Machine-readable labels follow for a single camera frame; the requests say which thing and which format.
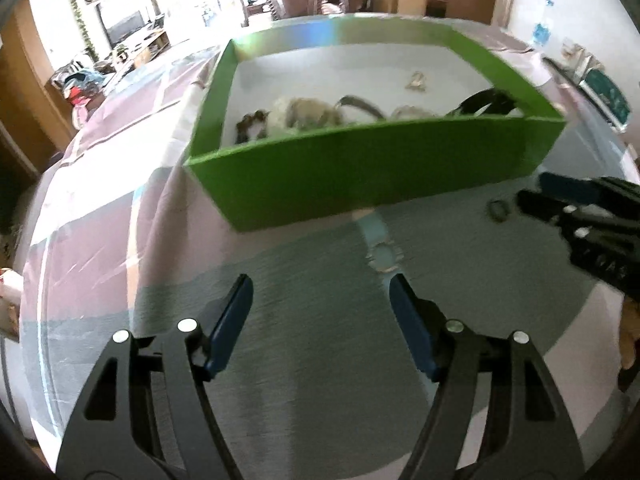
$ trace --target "green vine plant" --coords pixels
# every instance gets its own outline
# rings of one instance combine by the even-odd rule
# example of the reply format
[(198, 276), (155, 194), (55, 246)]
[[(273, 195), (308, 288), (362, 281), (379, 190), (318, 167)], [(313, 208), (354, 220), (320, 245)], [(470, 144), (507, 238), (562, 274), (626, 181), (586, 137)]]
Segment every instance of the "green vine plant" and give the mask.
[(76, 19), (76, 23), (78, 24), (80, 34), (82, 35), (82, 41), (84, 42), (86, 52), (95, 63), (98, 61), (98, 54), (95, 51), (94, 44), (91, 42), (89, 32), (86, 30), (86, 25), (84, 24), (84, 20), (82, 19), (82, 11), (78, 6), (78, 0), (69, 0), (69, 3), (71, 4), (71, 10), (74, 12), (74, 17)]

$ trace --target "tablecloth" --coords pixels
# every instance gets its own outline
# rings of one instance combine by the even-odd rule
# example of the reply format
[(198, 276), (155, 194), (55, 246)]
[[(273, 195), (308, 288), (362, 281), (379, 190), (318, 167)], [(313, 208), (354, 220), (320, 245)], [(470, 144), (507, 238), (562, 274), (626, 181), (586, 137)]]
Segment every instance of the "tablecloth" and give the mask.
[[(511, 41), (495, 29), (466, 30), (489, 46)], [(167, 330), (222, 298), (243, 272), (254, 280), (254, 306), (207, 392), (245, 478), (396, 478), (434, 386), (413, 367), (388, 304), (389, 275), (368, 263), (381, 239), (402, 255), (399, 270), (418, 295), (446, 316), (488, 335), (530, 334), (591, 463), (626, 409), (616, 389), (620, 295), (570, 267), (555, 230), (516, 214), (503, 224), (487, 216), (489, 200), (510, 200), (532, 178), (239, 234), (182, 166), (217, 51), (125, 79), (47, 190), (20, 330), (31, 417), (50, 463), (116, 330)], [(520, 52), (526, 67), (532, 53)], [(637, 178), (574, 88), (555, 75), (542, 90), (568, 126), (541, 169)], [(474, 460), (484, 425), (488, 378), (480, 384), (461, 464)], [(158, 410), (166, 455), (179, 463), (163, 429), (166, 407)]]

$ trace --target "white wall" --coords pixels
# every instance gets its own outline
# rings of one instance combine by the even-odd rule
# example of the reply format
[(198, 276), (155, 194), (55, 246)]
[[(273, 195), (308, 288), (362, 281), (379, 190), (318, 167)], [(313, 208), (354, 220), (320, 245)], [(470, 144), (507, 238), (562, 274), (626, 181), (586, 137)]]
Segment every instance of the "white wall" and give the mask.
[[(509, 30), (529, 41), (545, 0), (514, 0)], [(604, 63), (607, 75), (640, 116), (640, 34), (619, 0), (553, 0), (555, 25), (545, 49), (559, 58), (564, 38), (581, 44)], [(634, 135), (640, 146), (640, 128)]]
[(84, 50), (69, 0), (29, 0), (44, 49), (54, 70)]

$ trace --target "water bottle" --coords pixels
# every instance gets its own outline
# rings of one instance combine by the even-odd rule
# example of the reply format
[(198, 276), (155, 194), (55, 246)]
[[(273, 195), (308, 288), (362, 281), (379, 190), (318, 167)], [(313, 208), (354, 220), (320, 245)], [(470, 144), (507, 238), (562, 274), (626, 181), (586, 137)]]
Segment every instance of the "water bottle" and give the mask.
[(536, 23), (536, 26), (533, 28), (531, 44), (537, 48), (544, 47), (551, 37), (551, 28), (553, 27), (551, 13), (553, 12), (553, 7), (553, 0), (547, 0), (545, 2), (545, 9), (542, 12), (542, 18), (539, 22)]

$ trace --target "green box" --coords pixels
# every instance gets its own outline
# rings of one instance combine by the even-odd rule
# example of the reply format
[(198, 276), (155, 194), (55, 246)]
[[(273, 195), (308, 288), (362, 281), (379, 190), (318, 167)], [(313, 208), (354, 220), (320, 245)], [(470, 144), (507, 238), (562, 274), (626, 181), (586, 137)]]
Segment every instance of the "green box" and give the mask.
[[(364, 43), (446, 46), (516, 99), (524, 117), (358, 124), (219, 149), (241, 61)], [(251, 231), (526, 176), (563, 128), (562, 115), (526, 79), (449, 25), (388, 16), (294, 20), (229, 41), (186, 165), (233, 227)]]

